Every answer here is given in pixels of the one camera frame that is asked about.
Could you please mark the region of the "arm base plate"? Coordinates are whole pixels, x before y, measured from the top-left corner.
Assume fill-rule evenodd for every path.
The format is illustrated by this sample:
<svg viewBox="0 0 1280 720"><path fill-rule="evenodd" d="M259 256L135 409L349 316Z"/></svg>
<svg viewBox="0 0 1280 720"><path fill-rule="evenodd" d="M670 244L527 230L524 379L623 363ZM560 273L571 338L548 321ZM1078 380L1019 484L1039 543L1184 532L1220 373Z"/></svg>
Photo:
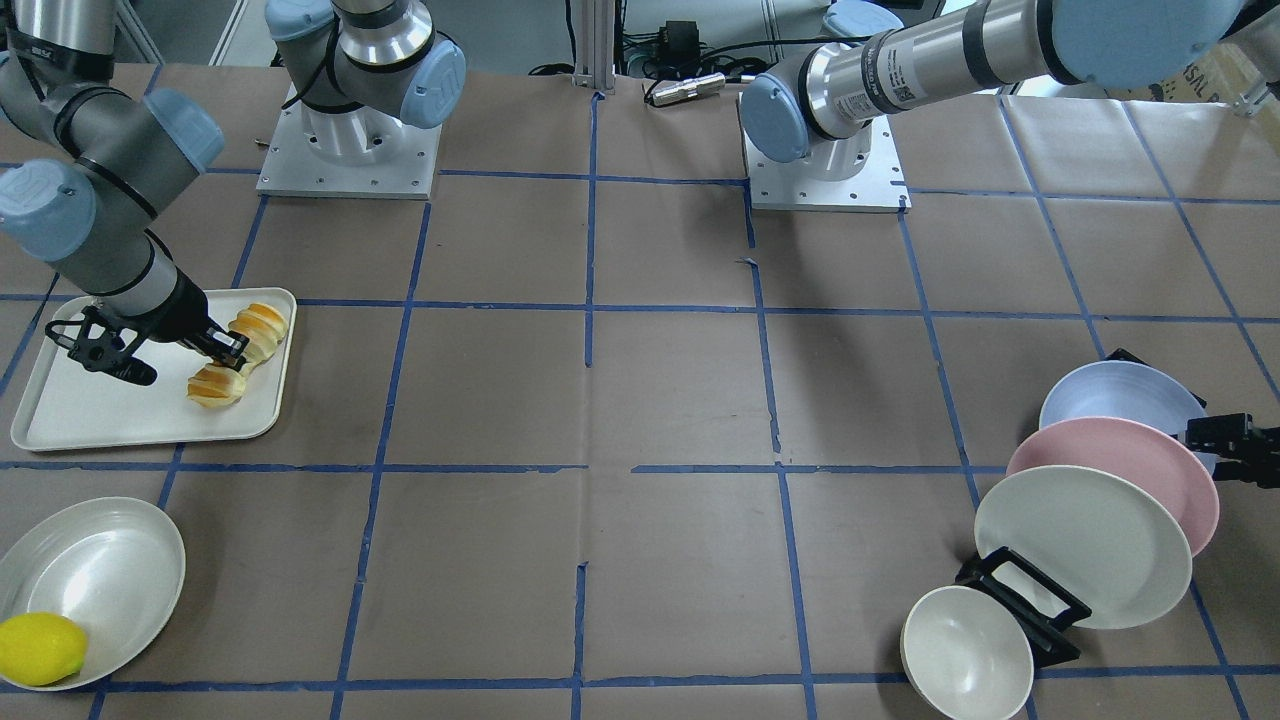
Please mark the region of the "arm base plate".
<svg viewBox="0 0 1280 720"><path fill-rule="evenodd" d="M280 110L256 190L271 197L428 201L443 128L406 126L371 108Z"/></svg>
<svg viewBox="0 0 1280 720"><path fill-rule="evenodd" d="M887 117L851 138L815 143L799 161L771 160L746 135L742 151L755 210L899 213L913 205Z"/></svg>

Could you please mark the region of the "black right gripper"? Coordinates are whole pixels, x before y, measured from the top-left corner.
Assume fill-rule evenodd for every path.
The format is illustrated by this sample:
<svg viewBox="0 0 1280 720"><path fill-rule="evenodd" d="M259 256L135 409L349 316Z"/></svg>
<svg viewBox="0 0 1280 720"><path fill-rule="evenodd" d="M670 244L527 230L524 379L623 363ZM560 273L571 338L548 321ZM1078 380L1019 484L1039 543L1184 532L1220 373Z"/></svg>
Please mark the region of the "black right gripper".
<svg viewBox="0 0 1280 720"><path fill-rule="evenodd" d="M211 322L209 299L178 268L59 268L91 297L70 320L49 322L44 334L91 372L151 386L157 372L134 356L142 343L174 343L219 366L241 372L250 338Z"/></svg>

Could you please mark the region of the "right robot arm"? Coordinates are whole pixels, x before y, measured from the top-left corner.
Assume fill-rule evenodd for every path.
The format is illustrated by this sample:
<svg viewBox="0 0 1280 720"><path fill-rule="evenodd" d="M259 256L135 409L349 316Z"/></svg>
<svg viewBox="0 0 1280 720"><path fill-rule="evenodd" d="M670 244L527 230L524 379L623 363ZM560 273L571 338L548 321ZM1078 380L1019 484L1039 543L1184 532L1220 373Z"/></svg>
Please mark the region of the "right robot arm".
<svg viewBox="0 0 1280 720"><path fill-rule="evenodd" d="M289 105L321 122L325 154L337 154L335 118L433 129L460 101L465 54L422 1L270 1L264 14ZM132 99L113 86L111 1L9 1L3 28L3 120L67 155L3 173L3 231L91 299L46 336L86 370L136 386L157 377L136 355L148 341L195 351L230 380L265 363L287 322L252 310L218 324L151 231L223 151L214 118L175 90Z"/></svg>

